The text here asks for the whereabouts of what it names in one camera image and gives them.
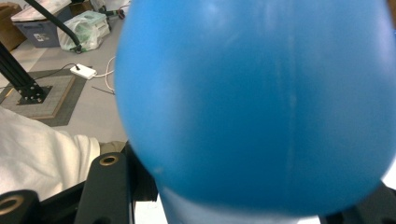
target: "black mat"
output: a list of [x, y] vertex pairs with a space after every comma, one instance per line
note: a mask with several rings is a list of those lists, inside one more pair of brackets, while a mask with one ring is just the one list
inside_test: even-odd
[[21, 96], [11, 86], [8, 86], [0, 93], [0, 105], [30, 119], [39, 120], [50, 127], [67, 125], [87, 79], [73, 75], [69, 69], [46, 77], [56, 71], [29, 73], [34, 79], [43, 77], [36, 81], [38, 85], [53, 86], [43, 104], [18, 105], [16, 99]]

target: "blue balloon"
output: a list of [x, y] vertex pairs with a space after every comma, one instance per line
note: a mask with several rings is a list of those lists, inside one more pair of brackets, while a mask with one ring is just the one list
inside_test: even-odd
[[395, 155], [395, 49], [385, 1], [134, 0], [120, 116], [160, 189], [328, 214], [374, 190]]

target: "white sleeve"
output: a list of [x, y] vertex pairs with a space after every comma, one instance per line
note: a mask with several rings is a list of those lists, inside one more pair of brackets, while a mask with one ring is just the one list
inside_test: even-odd
[[40, 201], [87, 177], [99, 143], [70, 136], [0, 107], [0, 194], [32, 189]]

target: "cardboard box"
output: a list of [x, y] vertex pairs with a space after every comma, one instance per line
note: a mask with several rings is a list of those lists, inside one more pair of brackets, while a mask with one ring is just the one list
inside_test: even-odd
[[26, 40], [26, 36], [11, 21], [11, 17], [20, 11], [18, 4], [0, 3], [0, 41], [8, 50], [15, 49]]
[[70, 10], [72, 11], [73, 16], [77, 16], [85, 11], [92, 10], [92, 5], [89, 0], [85, 0], [84, 2], [81, 3], [70, 4], [69, 7]]
[[396, 29], [396, 0], [388, 0], [388, 8], [393, 23], [393, 28]]

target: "screw hole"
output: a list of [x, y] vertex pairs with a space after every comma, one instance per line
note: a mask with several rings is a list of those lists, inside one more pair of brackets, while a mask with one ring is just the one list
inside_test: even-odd
[[118, 160], [119, 160], [119, 158], [116, 156], [106, 156], [106, 157], [102, 158], [99, 161], [99, 163], [103, 166], [109, 166], [109, 165], [116, 163]]
[[10, 213], [23, 203], [21, 195], [11, 195], [0, 201], [0, 216]]

